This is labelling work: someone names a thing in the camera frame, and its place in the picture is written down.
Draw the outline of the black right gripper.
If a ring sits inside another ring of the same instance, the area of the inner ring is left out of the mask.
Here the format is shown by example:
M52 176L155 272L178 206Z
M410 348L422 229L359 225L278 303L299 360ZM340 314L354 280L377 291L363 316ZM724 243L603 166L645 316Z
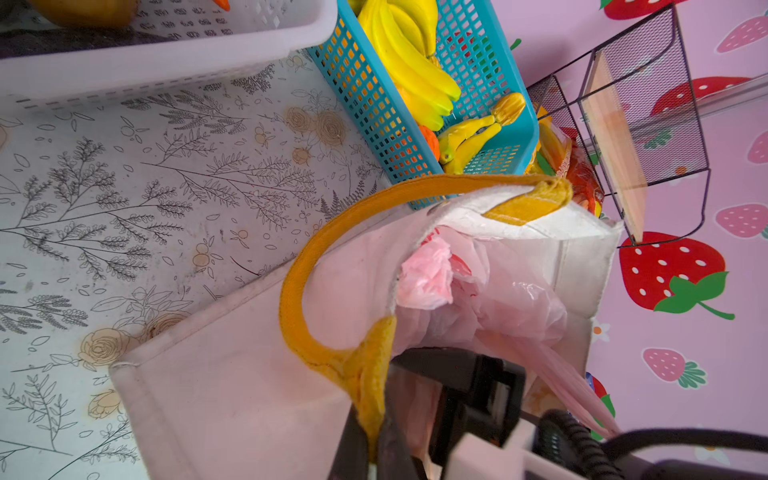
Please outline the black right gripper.
M415 348L392 367L378 480L427 480L421 460L445 466L466 434L501 447L520 419L526 372L517 364L468 350ZM368 472L366 433L348 419L327 479L366 480Z

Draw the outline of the white canvas tote bag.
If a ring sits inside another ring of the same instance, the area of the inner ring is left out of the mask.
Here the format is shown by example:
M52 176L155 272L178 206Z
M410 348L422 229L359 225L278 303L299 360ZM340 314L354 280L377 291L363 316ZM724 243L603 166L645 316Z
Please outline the white canvas tote bag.
M553 348L585 378L623 227L572 198L546 176L397 184L331 220L289 265L129 351L110 376L150 477L326 479L348 419L376 471L398 271L438 227L504 241L552 286L568 314Z

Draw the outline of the pink plastic grocery bag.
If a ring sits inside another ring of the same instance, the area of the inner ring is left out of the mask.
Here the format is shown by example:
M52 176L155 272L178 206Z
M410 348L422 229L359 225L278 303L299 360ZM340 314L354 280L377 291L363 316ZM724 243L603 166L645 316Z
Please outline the pink plastic grocery bag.
M554 350L566 306L552 286L502 240L433 230L401 264L393 354L450 347L518 363L606 438L620 428L583 374Z

